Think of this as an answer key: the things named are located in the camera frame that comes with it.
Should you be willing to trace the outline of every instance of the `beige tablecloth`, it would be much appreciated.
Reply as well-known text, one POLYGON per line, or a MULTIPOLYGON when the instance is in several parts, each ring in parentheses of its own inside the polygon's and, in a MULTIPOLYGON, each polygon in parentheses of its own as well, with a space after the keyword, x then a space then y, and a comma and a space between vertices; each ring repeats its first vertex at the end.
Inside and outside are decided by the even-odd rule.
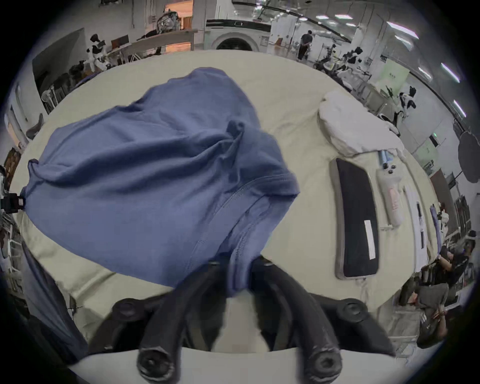
MULTIPOLYGON (((274 231, 263 255, 309 292, 335 299, 358 298, 370 310, 383 304, 414 268, 413 229, 405 195, 402 194, 403 224, 395 230, 380 231, 378 273, 364 281, 337 279, 336 210, 328 163, 338 153, 322 133, 317 109, 323 95, 339 85, 325 74, 285 58, 244 51, 182 52, 150 57, 104 72, 67 95, 48 116, 22 156, 12 192, 20 192, 28 183, 27 161, 40 157, 56 128, 116 105, 127 105, 151 86, 185 76, 198 67, 220 68, 237 82, 255 106, 262 128, 278 140, 289 169, 298 179, 300 195, 274 231)), ((386 227, 386 212, 375 176, 378 154, 362 154, 352 161, 368 171, 379 226, 386 227)), ((438 208, 438 200, 430 180, 410 154, 410 171, 398 158, 394 162, 404 172, 400 185, 408 183, 418 189, 427 217, 428 237, 435 243, 429 206, 435 204, 438 208)), ((23 212, 16 215, 16 220, 32 254, 83 307, 75 320, 87 338, 116 301, 125 297, 142 299, 170 289, 113 273, 72 254, 43 235, 23 212)))

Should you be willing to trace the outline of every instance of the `computer monitor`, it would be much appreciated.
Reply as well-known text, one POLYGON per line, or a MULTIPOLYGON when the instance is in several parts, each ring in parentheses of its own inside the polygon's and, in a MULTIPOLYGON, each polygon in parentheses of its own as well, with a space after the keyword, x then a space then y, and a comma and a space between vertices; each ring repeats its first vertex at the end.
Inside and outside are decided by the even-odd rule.
POLYGON ((118 39, 112 40, 112 49, 121 47, 129 42, 128 35, 119 37, 118 39))

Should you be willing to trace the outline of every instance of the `game controller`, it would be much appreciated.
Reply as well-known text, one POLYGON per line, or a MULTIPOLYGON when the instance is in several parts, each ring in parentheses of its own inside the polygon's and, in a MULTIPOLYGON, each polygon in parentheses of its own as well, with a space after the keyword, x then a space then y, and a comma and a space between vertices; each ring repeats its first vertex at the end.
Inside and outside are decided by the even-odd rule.
POLYGON ((377 181, 384 198, 388 221, 398 227, 403 222, 402 203, 398 184, 402 180, 402 172, 395 164, 383 164, 383 168, 377 170, 377 181))

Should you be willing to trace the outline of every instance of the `white towel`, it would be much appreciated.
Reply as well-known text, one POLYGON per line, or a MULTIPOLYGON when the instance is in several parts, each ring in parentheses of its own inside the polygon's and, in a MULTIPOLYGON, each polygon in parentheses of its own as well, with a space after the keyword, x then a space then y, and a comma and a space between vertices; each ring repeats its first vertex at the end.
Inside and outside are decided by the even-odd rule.
POLYGON ((368 112, 343 90, 330 91, 318 108, 332 144, 345 156, 388 150, 404 160, 402 141, 385 121, 368 112))

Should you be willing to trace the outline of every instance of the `person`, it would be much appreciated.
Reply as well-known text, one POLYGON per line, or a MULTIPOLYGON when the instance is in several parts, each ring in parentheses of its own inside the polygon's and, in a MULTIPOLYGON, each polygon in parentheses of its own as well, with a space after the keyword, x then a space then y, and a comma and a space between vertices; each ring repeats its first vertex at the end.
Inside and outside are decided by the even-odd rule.
MULTIPOLYGON (((474 230, 468 233, 469 238, 474 238, 476 235, 474 230)), ((450 287, 455 285, 465 272, 475 245, 475 240, 467 238, 463 247, 454 250, 453 253, 443 246, 437 256, 437 265, 434 267, 435 283, 447 283, 450 287)))
POLYGON ((302 37, 300 38, 300 48, 299 48, 299 55, 298 55, 297 61, 300 61, 303 59, 303 56, 307 52, 307 49, 312 43, 312 41, 313 41, 312 31, 309 30, 308 33, 305 33, 304 35, 302 35, 302 37))
POLYGON ((429 348, 442 341, 447 335, 445 302, 448 297, 448 284, 417 286, 410 278, 400 292, 400 305, 415 305, 423 310, 420 318, 420 332, 417 338, 419 348, 429 348))

